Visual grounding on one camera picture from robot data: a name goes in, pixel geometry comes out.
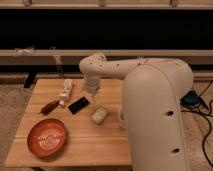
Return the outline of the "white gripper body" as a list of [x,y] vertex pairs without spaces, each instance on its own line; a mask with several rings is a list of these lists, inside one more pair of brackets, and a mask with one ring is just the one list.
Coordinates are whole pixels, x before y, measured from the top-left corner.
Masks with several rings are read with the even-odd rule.
[[100,78],[98,76],[84,76],[83,89],[90,94],[96,94],[100,89]]

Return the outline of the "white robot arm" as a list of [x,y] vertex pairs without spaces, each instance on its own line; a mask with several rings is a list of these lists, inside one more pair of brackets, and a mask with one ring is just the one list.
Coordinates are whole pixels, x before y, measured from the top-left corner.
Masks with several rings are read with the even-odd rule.
[[101,54],[82,59],[84,88],[94,94],[103,76],[121,79],[122,110],[133,171],[190,171],[180,99],[193,84],[180,59],[109,61]]

